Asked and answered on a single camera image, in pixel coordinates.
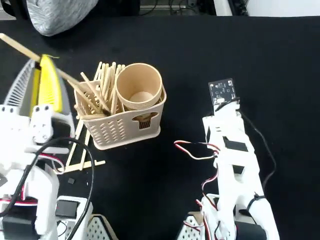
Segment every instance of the circuit board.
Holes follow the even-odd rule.
[[[220,105],[236,97],[232,78],[209,82],[212,105]]]

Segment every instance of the black tablecloth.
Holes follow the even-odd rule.
[[[163,77],[167,102],[158,137],[106,151],[97,160],[92,203],[121,240],[174,239],[188,211],[198,210],[201,182],[215,170],[173,141],[203,141],[202,117],[212,107],[208,82],[233,78],[241,109],[264,133],[277,161],[269,199],[282,239],[313,239],[320,208],[320,18],[89,17],[74,29],[43,37],[27,23],[0,22],[4,32],[80,79],[99,61],[144,62]],[[3,101],[26,62],[0,43]],[[73,93],[68,88],[71,104]],[[246,125],[262,178],[272,168],[259,136]],[[80,149],[75,157],[79,159]],[[60,194],[85,197],[90,169],[60,178]],[[75,184],[68,184],[68,178]],[[216,183],[207,192],[216,189]]]

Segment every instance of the robotic arm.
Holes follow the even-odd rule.
[[[202,189],[204,184],[217,180],[218,194],[207,194],[201,202],[196,201],[200,216],[188,216],[177,239],[184,240],[196,230],[202,240],[278,240],[279,233],[264,196],[258,160],[245,132],[233,81],[211,82],[209,88],[214,115],[202,121],[204,144],[216,152],[212,156],[216,175],[206,180]]]
[[[86,198],[58,198],[59,180],[54,170],[47,164],[34,165],[43,145],[75,135],[65,86],[48,56],[42,56],[39,64],[33,60],[26,63],[0,105],[0,128],[0,239],[66,239],[73,228],[77,230],[72,239],[85,239],[92,204]],[[57,142],[43,153],[67,154],[65,143]],[[66,203],[73,203],[72,213],[65,214]],[[57,231],[59,221],[66,227],[63,234]]]

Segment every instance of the gray fabric bag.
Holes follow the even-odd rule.
[[[96,6],[98,0],[26,0],[34,28],[42,35],[66,31]]]

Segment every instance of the paper cup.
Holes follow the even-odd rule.
[[[162,78],[157,69],[145,63],[128,65],[118,75],[115,90],[129,109],[146,109],[157,103],[162,92]]]

